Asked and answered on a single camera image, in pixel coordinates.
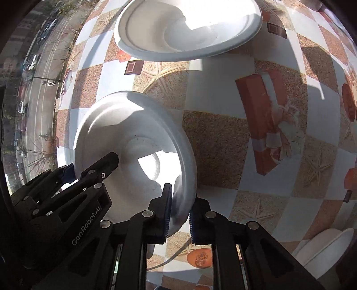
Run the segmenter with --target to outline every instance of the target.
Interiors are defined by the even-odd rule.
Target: silver rivet
[[[255,221],[250,221],[248,223],[248,228],[250,228],[251,230],[256,230],[259,227],[259,224]]]
[[[106,229],[106,228],[110,227],[110,221],[102,220],[99,225],[102,229]]]
[[[93,186],[93,188],[94,189],[98,189],[98,188],[101,188],[102,187],[102,183],[96,183],[94,186]]]
[[[208,211],[206,212],[206,218],[208,219],[214,219],[216,217],[216,213],[214,211]]]
[[[151,217],[154,214],[154,212],[152,210],[144,210],[142,212],[142,216],[145,218]]]

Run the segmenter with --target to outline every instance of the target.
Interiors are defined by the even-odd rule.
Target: checkered tablecloth
[[[342,97],[347,85],[352,107],[357,100],[356,48],[324,13],[295,0],[257,0],[263,25],[248,43],[206,59],[155,63],[116,46],[114,24],[125,3],[100,1],[78,36],[68,65],[72,81],[67,80],[57,117],[59,166],[73,162],[76,130],[91,105],[113,92],[143,92],[187,133],[197,163],[197,194],[212,210],[236,222],[257,220],[293,254],[327,228],[357,229],[357,194],[342,202],[357,153],[356,113]],[[283,88],[284,112],[295,110],[287,122],[298,128],[291,140],[299,138],[300,147],[284,158],[284,145],[279,151],[268,148],[268,157],[257,149],[253,135],[260,133],[252,132],[252,112],[245,109],[261,109],[249,103],[249,80],[260,76],[266,87],[272,81],[275,89]],[[259,167],[259,156],[276,162]],[[147,273],[150,287],[212,286],[212,268],[187,262],[192,244],[165,264],[187,242],[188,223],[155,247],[148,268],[159,267]]]

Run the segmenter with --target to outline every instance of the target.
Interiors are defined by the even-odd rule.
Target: red gift box print
[[[299,110],[287,97],[278,70],[236,80],[248,120],[257,173],[266,175],[284,159],[300,154],[304,133]]]

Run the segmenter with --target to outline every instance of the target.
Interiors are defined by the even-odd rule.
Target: white plate
[[[169,235],[187,220],[196,197],[195,157],[182,127],[152,98],[132,91],[108,95],[86,113],[75,137],[76,176],[115,152],[118,167],[104,184],[112,206],[104,219],[129,220],[173,186]]]
[[[138,59],[184,61],[236,48],[261,25],[254,0],[132,0],[119,15],[114,37]]]

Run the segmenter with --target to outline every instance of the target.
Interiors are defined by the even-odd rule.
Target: street
[[[49,169],[49,165],[37,164],[44,152],[50,153],[51,142],[46,141],[40,135],[52,135],[54,106],[57,94],[58,82],[54,86],[42,84],[45,80],[36,77],[57,79],[66,63],[63,59],[67,56],[75,34],[71,28],[78,30],[83,20],[87,17],[87,11],[76,11],[69,17],[64,17],[54,27],[49,38],[38,53],[41,53],[36,65],[33,80],[27,87],[25,102],[27,107],[27,128],[22,137],[26,150],[29,151],[24,158],[24,167],[27,180],[31,180],[42,171]]]

